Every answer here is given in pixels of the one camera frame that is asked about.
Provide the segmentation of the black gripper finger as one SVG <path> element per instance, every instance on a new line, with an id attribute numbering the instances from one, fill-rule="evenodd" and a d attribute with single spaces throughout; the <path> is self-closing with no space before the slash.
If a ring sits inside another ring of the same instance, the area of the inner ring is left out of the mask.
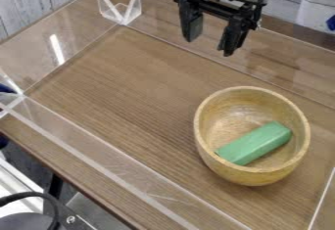
<path id="1" fill-rule="evenodd" d="M 249 22 L 241 16 L 232 16 L 220 39 L 217 50 L 229 57 L 241 46 L 249 29 Z"/>
<path id="2" fill-rule="evenodd" d="M 203 13 L 199 5 L 189 0 L 177 0 L 181 34 L 192 42 L 203 32 Z"/>

